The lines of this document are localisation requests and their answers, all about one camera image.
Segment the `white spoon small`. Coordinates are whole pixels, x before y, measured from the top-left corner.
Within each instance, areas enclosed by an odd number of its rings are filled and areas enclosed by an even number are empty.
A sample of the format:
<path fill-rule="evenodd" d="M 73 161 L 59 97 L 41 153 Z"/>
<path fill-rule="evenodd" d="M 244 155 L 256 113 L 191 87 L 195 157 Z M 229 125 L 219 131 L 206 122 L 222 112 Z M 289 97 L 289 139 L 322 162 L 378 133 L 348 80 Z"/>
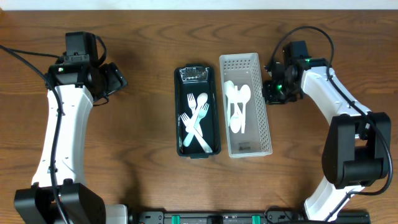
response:
<path fill-rule="evenodd" d="M 231 80 L 224 82 L 224 90 L 225 95 L 227 96 L 227 124 L 230 126 L 231 119 L 231 104 L 234 101 L 235 93 L 234 93 L 235 85 Z"/>

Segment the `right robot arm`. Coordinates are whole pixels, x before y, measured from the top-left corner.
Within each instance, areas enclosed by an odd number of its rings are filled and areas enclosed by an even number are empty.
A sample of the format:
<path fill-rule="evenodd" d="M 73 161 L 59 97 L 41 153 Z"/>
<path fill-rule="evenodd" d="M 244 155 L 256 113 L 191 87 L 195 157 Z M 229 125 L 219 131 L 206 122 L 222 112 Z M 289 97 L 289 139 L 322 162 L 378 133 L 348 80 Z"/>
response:
<path fill-rule="evenodd" d="M 376 196 L 392 182 L 389 149 L 391 120 L 373 113 L 343 86 L 324 58 L 289 58 L 266 66 L 268 105 L 283 105 L 309 96 L 329 124 L 322 153 L 323 178 L 303 203 L 304 218 L 336 220 L 354 195 Z"/>

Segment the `mint green plastic fork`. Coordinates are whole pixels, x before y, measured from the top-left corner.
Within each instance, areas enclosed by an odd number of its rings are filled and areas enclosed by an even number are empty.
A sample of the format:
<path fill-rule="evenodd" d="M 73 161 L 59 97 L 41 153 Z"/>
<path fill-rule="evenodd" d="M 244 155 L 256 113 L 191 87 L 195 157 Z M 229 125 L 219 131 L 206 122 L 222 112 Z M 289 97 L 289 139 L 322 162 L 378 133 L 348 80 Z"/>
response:
<path fill-rule="evenodd" d="M 199 136 L 200 139 L 203 139 L 198 133 L 196 125 L 199 124 L 200 120 L 206 116 L 208 108 L 209 104 L 205 103 L 198 111 L 194 113 L 191 118 L 189 118 L 186 113 L 181 115 L 181 119 L 185 125 L 185 130 L 188 134 L 194 135 L 196 137 Z"/>

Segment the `black plastic basket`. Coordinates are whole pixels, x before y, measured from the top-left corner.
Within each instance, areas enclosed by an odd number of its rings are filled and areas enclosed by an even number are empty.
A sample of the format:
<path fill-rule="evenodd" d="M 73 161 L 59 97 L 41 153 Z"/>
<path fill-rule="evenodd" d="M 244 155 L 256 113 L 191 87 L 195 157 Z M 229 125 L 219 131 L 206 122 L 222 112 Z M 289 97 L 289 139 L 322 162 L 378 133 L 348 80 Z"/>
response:
<path fill-rule="evenodd" d="M 215 72 L 213 68 L 201 64 L 187 64 L 174 71 L 175 82 L 175 116 L 177 153 L 182 157 L 192 159 L 207 158 L 221 151 L 220 129 L 216 98 Z M 187 95 L 193 93 L 197 98 L 199 94 L 208 95 L 209 108 L 207 114 L 200 121 L 202 138 L 212 148 L 213 152 L 206 153 L 194 135 L 188 134 L 182 122 L 181 115 L 186 113 L 192 117 L 188 106 Z"/>

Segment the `clear plastic basket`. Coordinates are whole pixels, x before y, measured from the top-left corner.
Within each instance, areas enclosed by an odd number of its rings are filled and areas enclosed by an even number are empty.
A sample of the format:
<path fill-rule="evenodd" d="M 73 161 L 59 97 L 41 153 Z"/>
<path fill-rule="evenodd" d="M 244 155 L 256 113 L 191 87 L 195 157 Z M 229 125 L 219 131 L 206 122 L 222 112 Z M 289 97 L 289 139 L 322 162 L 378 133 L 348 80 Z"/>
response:
<path fill-rule="evenodd" d="M 262 95 L 262 75 L 257 53 L 221 55 L 220 75 L 223 94 L 223 110 L 226 126 L 226 141 L 231 158 L 258 157 L 272 154 L 271 134 L 266 105 Z M 245 133 L 233 133 L 227 124 L 227 96 L 224 82 L 231 80 L 238 90 L 243 85 L 251 89 L 251 98 L 246 104 Z M 234 104 L 231 104 L 231 115 Z"/>

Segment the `white spoon long diagonal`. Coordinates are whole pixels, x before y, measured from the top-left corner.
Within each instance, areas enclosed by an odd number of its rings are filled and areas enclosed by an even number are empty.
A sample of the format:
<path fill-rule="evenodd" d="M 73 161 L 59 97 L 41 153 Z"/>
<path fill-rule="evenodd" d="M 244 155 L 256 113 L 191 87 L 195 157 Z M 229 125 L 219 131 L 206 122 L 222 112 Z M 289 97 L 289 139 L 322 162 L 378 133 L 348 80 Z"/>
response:
<path fill-rule="evenodd" d="M 239 96 L 241 99 L 241 103 L 243 104 L 243 110 L 242 110 L 242 123 L 241 123 L 241 132 L 244 134 L 245 133 L 245 127 L 246 127 L 246 104 L 251 98 L 251 89 L 248 85 L 243 85 L 239 91 Z"/>

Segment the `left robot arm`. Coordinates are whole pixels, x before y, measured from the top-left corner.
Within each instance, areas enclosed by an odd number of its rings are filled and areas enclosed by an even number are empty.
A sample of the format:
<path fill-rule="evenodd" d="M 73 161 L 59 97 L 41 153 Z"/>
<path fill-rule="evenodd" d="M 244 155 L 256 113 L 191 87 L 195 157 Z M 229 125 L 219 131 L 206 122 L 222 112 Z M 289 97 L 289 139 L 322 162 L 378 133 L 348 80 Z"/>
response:
<path fill-rule="evenodd" d="M 86 186 L 85 136 L 96 101 L 127 85 L 115 63 L 50 66 L 45 74 L 49 116 L 39 166 L 14 206 L 25 223 L 128 223 L 128 208 L 107 205 Z"/>

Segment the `white spoon bowl down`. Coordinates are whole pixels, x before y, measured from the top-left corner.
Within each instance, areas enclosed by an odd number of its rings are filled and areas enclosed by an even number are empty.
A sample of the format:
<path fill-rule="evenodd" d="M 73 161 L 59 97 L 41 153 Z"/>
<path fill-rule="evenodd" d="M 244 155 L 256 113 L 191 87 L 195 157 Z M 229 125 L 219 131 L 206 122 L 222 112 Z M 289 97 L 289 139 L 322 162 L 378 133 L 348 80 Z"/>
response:
<path fill-rule="evenodd" d="M 234 93 L 235 93 L 235 97 L 234 97 L 234 101 L 233 101 L 234 113 L 230 119 L 230 128 L 231 128 L 232 132 L 236 134 L 241 129 L 241 111 L 238 106 L 239 96 L 238 96 L 238 87 L 237 86 L 235 86 L 235 88 L 234 88 Z"/>

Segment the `white fork pointing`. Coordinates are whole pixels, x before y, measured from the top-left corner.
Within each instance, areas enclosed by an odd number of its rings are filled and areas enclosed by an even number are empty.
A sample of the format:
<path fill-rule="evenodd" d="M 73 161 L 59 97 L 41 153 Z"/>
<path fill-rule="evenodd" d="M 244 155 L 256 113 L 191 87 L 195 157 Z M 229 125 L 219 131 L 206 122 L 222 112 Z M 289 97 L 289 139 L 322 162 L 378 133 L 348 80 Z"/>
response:
<path fill-rule="evenodd" d="M 190 122 L 190 118 L 186 113 L 183 113 L 181 115 L 181 119 L 182 122 L 184 123 L 185 127 L 188 127 L 188 124 Z M 207 144 L 207 142 L 200 136 L 200 134 L 198 133 L 198 131 L 195 128 L 189 128 L 189 130 L 187 131 L 189 134 L 194 134 L 194 136 L 196 137 L 196 139 L 198 140 L 200 146 L 202 147 L 202 149 L 206 152 L 206 153 L 211 153 L 213 152 L 212 148 Z"/>

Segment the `white fork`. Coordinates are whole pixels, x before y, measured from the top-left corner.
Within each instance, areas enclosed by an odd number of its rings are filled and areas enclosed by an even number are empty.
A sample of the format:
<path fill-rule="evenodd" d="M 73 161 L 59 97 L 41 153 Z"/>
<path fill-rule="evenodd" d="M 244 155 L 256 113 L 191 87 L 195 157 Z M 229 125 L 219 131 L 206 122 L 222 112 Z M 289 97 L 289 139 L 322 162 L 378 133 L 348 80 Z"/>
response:
<path fill-rule="evenodd" d="M 197 117 L 200 108 L 206 103 L 208 95 L 206 93 L 201 93 L 197 98 L 194 97 L 193 93 L 187 95 L 188 106 L 192 111 L 192 116 L 195 118 L 195 124 L 198 123 Z"/>

